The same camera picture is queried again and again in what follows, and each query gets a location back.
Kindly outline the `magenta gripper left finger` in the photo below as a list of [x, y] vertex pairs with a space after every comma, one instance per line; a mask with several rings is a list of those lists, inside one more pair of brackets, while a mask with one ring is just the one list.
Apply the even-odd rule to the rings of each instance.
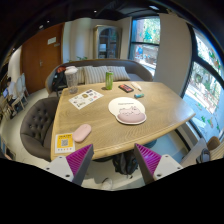
[[90, 144], [68, 156], [58, 156], [45, 167], [45, 170], [81, 186], [93, 155], [93, 145]]

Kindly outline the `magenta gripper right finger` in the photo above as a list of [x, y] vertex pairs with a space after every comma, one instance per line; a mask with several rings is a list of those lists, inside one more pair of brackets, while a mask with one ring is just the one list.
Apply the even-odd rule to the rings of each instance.
[[152, 183], [182, 169], [182, 166], [170, 155], [159, 155], [140, 144], [135, 144], [134, 154], [146, 184]]

